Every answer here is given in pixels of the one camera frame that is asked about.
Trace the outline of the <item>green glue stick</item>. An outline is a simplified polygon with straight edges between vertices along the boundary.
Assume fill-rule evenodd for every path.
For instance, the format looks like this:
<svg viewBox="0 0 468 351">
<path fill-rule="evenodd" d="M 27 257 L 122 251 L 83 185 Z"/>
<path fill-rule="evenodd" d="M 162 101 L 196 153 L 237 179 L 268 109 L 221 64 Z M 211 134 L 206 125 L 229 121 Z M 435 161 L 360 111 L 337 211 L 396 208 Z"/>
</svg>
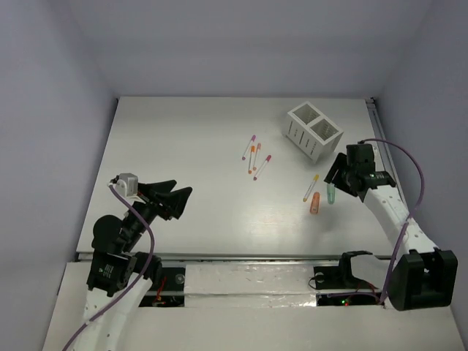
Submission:
<svg viewBox="0 0 468 351">
<path fill-rule="evenodd" d="M 333 205 L 336 201 L 336 188 L 333 184 L 327 184 L 327 201 L 329 205 Z"/>
</svg>

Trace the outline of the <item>yellow cap white pen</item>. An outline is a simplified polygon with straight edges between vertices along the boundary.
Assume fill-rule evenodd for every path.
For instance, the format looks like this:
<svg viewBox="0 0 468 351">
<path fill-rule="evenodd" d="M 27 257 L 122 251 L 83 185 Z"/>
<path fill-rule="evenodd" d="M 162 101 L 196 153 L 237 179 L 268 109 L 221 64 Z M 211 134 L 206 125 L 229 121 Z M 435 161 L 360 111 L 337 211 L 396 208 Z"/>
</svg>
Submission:
<svg viewBox="0 0 468 351">
<path fill-rule="evenodd" d="M 303 196 L 303 201 L 304 201 L 304 202 L 306 202 L 306 201 L 309 199 L 309 197 L 310 197 L 310 195 L 311 195 L 311 193 L 312 193 L 312 190 L 314 189 L 314 187 L 315 187 L 315 185 L 316 185 L 316 183 L 317 183 L 317 181 L 318 181 L 318 178 L 319 178 L 319 175 L 318 175 L 318 174 L 316 174 L 316 175 L 313 177 L 312 182 L 310 183 L 308 189 L 306 190 L 305 195 Z"/>
</svg>

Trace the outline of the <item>orange glue stick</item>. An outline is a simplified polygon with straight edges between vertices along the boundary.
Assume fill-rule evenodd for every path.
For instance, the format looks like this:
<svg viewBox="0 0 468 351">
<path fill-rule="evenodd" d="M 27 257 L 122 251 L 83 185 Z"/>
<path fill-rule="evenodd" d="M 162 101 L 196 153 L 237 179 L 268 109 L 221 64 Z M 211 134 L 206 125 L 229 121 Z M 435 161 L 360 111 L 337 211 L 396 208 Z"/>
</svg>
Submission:
<svg viewBox="0 0 468 351">
<path fill-rule="evenodd" d="M 311 201 L 309 212 L 311 214 L 318 214 L 319 208 L 320 208 L 320 193 L 315 192 L 312 195 L 312 201 Z"/>
</svg>

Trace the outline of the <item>magenta cap white pen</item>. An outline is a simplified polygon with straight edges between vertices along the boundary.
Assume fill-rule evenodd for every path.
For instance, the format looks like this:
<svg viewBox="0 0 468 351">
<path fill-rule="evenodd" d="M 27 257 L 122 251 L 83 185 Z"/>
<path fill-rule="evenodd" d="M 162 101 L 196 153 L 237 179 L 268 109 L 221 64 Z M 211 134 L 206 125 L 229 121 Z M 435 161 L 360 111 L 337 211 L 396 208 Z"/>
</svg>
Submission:
<svg viewBox="0 0 468 351">
<path fill-rule="evenodd" d="M 261 164 L 261 166 L 257 169 L 256 173 L 254 174 L 254 177 L 253 177 L 254 181 L 256 181 L 260 177 L 260 175 L 262 174 L 262 172 L 264 171 L 264 169 L 266 168 L 270 160 L 271 160 L 271 155 L 268 155 L 265 158 L 264 162 Z"/>
</svg>

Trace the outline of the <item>pale pink cap pen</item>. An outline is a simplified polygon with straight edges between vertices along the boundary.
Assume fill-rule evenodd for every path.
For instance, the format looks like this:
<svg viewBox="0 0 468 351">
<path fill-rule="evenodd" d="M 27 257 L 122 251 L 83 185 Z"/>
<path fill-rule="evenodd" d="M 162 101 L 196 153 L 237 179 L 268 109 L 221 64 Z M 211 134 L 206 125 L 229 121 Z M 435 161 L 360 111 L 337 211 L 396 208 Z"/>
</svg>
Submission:
<svg viewBox="0 0 468 351">
<path fill-rule="evenodd" d="M 254 161 L 253 161 L 253 166 L 252 170 L 256 171 L 257 170 L 257 163 L 260 155 L 260 150 L 261 150 L 261 143 L 258 143 L 257 146 L 255 147 L 255 153 L 254 153 Z"/>
</svg>

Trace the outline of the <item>orange cap white pen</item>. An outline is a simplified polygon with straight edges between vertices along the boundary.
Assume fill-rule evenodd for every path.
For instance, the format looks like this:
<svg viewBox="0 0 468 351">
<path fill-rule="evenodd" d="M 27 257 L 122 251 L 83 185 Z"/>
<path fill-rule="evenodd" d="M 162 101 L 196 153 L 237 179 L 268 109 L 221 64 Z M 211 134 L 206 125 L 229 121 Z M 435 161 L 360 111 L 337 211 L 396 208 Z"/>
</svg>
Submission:
<svg viewBox="0 0 468 351">
<path fill-rule="evenodd" d="M 252 174 L 253 167 L 254 167 L 254 155 L 255 155 L 255 146 L 251 146 L 250 154 L 249 154 L 249 168 L 248 174 Z"/>
</svg>

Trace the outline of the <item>purple cap white pen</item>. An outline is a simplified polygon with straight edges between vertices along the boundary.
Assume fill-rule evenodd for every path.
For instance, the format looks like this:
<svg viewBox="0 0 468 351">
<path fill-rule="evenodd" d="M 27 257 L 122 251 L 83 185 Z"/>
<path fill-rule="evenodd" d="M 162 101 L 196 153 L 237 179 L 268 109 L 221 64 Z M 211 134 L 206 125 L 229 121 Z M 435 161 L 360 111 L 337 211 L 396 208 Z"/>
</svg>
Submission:
<svg viewBox="0 0 468 351">
<path fill-rule="evenodd" d="M 253 146 L 254 142 L 255 142 L 255 139 L 256 139 L 256 135 L 252 135 L 251 139 L 249 140 L 246 148 L 245 148 L 245 151 L 243 153 L 243 156 L 242 156 L 242 160 L 245 160 L 246 159 L 246 156 L 247 154 L 249 153 L 249 150 L 250 148 Z"/>
</svg>

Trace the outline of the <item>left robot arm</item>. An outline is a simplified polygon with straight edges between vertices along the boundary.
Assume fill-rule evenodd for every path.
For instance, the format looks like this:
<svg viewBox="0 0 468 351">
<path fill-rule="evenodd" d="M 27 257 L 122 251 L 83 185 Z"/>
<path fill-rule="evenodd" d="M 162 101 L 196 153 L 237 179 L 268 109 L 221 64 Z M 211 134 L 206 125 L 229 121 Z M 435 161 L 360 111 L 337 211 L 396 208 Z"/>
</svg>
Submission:
<svg viewBox="0 0 468 351">
<path fill-rule="evenodd" d="M 127 207 L 124 218 L 100 217 L 93 226 L 91 267 L 83 321 L 65 350 L 120 350 L 124 332 L 139 306 L 180 306 L 183 268 L 165 268 L 154 254 L 156 218 L 179 219 L 192 188 L 176 181 L 144 184 L 121 173 L 108 183 Z"/>
</svg>

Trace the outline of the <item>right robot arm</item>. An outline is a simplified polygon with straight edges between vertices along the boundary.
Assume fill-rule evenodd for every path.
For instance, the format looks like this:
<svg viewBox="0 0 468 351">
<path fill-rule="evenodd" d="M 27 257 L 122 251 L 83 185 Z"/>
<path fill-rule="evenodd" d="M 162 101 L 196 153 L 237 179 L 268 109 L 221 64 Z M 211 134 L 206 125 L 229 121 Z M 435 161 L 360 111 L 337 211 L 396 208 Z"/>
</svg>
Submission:
<svg viewBox="0 0 468 351">
<path fill-rule="evenodd" d="M 380 290 L 380 302 L 390 301 L 398 311 L 449 306 L 458 260 L 451 250 L 442 250 L 415 221 L 386 171 L 378 171 L 371 140 L 346 147 L 337 155 L 327 184 L 358 198 L 374 215 L 390 244 L 388 263 L 367 251 L 345 252 L 336 269 L 338 281 L 350 288 Z"/>
</svg>

